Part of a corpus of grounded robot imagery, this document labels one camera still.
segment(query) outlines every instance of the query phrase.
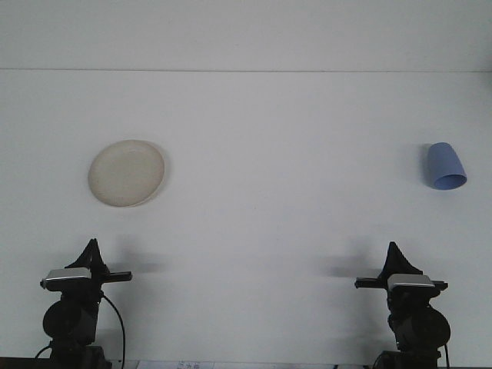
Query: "paper on table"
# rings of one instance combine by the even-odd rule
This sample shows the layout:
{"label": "paper on table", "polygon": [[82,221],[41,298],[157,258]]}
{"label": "paper on table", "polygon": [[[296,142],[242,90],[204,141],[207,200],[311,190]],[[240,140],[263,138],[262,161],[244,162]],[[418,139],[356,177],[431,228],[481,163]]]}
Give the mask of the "paper on table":
{"label": "paper on table", "polygon": [[215,363],[199,361],[140,361],[137,369],[361,369],[361,365]]}
{"label": "paper on table", "polygon": [[214,363],[199,361],[140,361],[137,369],[213,369]]}

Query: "white plate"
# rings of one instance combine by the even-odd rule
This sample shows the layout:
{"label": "white plate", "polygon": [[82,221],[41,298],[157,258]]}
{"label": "white plate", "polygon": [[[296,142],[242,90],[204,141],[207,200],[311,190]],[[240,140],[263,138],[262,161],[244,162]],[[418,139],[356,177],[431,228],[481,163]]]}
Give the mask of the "white plate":
{"label": "white plate", "polygon": [[127,140],[108,146],[94,159],[89,187],[112,206],[133,206],[148,200],[164,177],[161,153],[145,141]]}

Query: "white wall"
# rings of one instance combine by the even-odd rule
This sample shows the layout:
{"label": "white wall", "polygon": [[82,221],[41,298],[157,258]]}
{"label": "white wall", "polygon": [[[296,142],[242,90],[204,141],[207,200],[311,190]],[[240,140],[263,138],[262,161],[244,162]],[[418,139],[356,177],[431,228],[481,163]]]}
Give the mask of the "white wall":
{"label": "white wall", "polygon": [[3,68],[490,71],[489,0],[4,0]]}
{"label": "white wall", "polygon": [[[490,2],[394,3],[444,33],[449,12],[461,10],[461,17],[487,26],[449,25],[461,37],[481,43],[490,34],[484,15]],[[274,22],[264,23],[265,37],[240,43],[256,50],[249,61],[240,54],[222,59],[230,44],[217,37],[225,28],[205,32],[204,40],[218,44],[205,42],[210,53],[191,58],[194,64],[186,64],[200,52],[192,42],[185,42],[190,54],[177,58],[132,54],[157,24],[179,28],[187,23],[178,19],[206,19],[199,8],[204,5],[195,2],[198,8],[166,18],[166,7],[179,8],[177,2],[110,4],[123,9],[120,18],[106,21],[108,4],[80,9],[74,2],[0,2],[0,29],[8,36],[1,44],[7,52],[0,53],[0,355],[31,356],[48,343],[42,317],[58,295],[43,291],[38,281],[97,237],[112,270],[134,272],[132,282],[105,286],[125,318],[129,358],[369,363],[393,349],[394,338],[384,292],[356,290],[353,283],[357,276],[377,275],[388,242],[396,241],[418,268],[450,284],[433,302],[451,324],[453,365],[490,364],[491,73],[20,69],[335,70],[337,60],[348,60],[347,53],[331,63],[273,52],[261,44],[268,37],[291,39],[278,35]],[[233,33],[248,23],[240,20],[255,18],[237,7],[300,16],[299,2],[230,4],[208,6],[225,9],[222,19],[229,14],[234,20]],[[313,17],[331,14],[326,4],[343,12],[347,21],[332,24],[356,42],[364,32],[352,18],[354,9],[383,2],[305,4]],[[133,38],[130,31],[111,33],[114,48],[106,53],[96,54],[101,46],[79,38],[95,37],[104,27],[136,28],[133,15],[152,20],[158,11],[162,22],[139,27]],[[370,19],[399,19],[391,14],[375,12]],[[344,26],[349,20],[354,28]],[[302,25],[310,29],[312,23],[303,18]],[[429,41],[418,27],[413,35],[394,28],[415,42],[413,55],[423,50],[419,40]],[[304,36],[297,46],[311,40]],[[179,49],[178,40],[165,39],[159,50]],[[348,44],[341,43],[345,51]],[[485,70],[490,64],[485,43],[462,62],[459,55],[470,54],[470,45],[451,40],[446,48],[431,48],[423,64],[402,63],[391,47],[396,44],[383,44],[392,57],[387,64],[358,48],[360,70]],[[287,42],[278,47],[291,50]],[[79,55],[86,59],[73,58],[75,50],[85,50]],[[165,185],[147,204],[110,208],[91,195],[87,172],[99,150],[126,138],[161,147]],[[428,186],[425,145],[436,141],[457,149],[469,177],[462,188]],[[109,357],[121,354],[118,322],[105,304],[98,343]]]}

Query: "black cable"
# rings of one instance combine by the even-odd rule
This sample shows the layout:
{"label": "black cable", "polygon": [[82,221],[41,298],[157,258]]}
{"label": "black cable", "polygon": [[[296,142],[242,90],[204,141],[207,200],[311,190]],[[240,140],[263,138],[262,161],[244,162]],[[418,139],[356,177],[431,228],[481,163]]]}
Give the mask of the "black cable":
{"label": "black cable", "polygon": [[39,352],[36,354],[36,356],[34,356],[34,359],[37,359],[39,357],[39,355],[41,355],[43,352],[45,352],[46,350],[48,350],[49,348],[51,348],[50,345],[42,348],[41,350],[39,350]]}
{"label": "black cable", "polygon": [[118,319],[120,320],[121,332],[123,333],[123,360],[121,361],[121,369],[124,369],[125,368],[125,355],[126,355],[126,336],[125,336],[125,326],[123,325],[123,319],[121,319],[120,312],[115,307],[115,304],[113,304],[111,302],[111,300],[109,300],[102,291],[101,291],[101,295],[102,295],[102,298],[104,298],[111,305],[111,307],[113,309],[115,309],[116,314],[118,315]]}
{"label": "black cable", "polygon": [[446,352],[446,368],[450,369],[449,366],[449,352],[447,351],[447,344],[444,345],[444,352]]}

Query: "blue cup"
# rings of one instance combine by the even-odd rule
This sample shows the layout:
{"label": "blue cup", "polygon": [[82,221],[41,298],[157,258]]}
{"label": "blue cup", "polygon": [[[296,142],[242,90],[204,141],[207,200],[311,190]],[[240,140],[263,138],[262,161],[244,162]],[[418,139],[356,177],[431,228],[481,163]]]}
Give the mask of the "blue cup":
{"label": "blue cup", "polygon": [[439,142],[429,147],[427,164],[430,181],[438,190],[452,190],[467,181],[458,155],[447,142]]}

